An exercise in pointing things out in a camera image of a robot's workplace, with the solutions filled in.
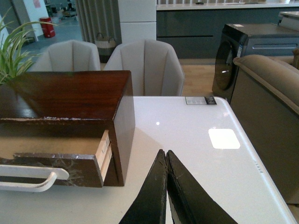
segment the chair back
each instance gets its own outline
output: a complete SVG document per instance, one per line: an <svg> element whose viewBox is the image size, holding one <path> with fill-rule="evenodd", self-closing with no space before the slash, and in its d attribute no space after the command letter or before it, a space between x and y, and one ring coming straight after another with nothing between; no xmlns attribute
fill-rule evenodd
<svg viewBox="0 0 299 224"><path fill-rule="evenodd" d="M184 73L173 47L140 40L116 47L104 70L129 70L135 96L180 96Z"/></svg>
<svg viewBox="0 0 299 224"><path fill-rule="evenodd" d="M32 66L31 71L100 70L100 57L95 44L70 40L50 45Z"/></svg>

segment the kitchen counter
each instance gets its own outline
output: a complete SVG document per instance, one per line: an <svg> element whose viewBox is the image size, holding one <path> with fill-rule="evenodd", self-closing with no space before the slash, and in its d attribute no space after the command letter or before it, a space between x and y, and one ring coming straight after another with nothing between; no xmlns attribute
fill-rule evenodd
<svg viewBox="0 0 299 224"><path fill-rule="evenodd" d="M197 4L160 4L157 5L157 11L168 10L207 10L207 9L251 9L251 8L281 8L281 7L299 7L299 1L290 1L286 3L279 1L266 2L230 2L230 3L204 3Z"/></svg>

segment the gray floor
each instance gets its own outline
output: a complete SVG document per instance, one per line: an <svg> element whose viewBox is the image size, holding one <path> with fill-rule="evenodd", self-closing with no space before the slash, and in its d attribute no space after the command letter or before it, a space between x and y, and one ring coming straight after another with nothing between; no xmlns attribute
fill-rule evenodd
<svg viewBox="0 0 299 224"><path fill-rule="evenodd" d="M62 19L57 26L54 26L55 36L52 38L45 38L44 36L38 37L38 41L26 45L22 50L30 51L31 54L41 54L51 44L67 41L67 40L82 40L80 26L76 17L69 17Z"/></svg>

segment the cabinet handle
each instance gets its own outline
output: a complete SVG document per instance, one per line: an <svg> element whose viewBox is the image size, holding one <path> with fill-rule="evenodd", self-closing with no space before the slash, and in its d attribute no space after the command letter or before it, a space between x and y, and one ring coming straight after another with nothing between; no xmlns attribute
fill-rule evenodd
<svg viewBox="0 0 299 224"><path fill-rule="evenodd" d="M49 189L56 179L67 180L69 173L62 168L0 165L0 176L46 178L37 184L0 182L0 190L42 192Z"/></svg>

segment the printed label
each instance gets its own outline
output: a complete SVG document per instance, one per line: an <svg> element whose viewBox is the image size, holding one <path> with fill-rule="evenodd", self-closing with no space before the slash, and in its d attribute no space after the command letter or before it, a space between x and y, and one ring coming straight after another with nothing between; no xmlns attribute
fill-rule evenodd
<svg viewBox="0 0 299 224"><path fill-rule="evenodd" d="M213 96L210 97L185 97L188 105L217 105Z"/></svg>
<svg viewBox="0 0 299 224"><path fill-rule="evenodd" d="M237 52L237 57L241 57L242 49L243 49L243 46L239 45L238 52Z"/></svg>

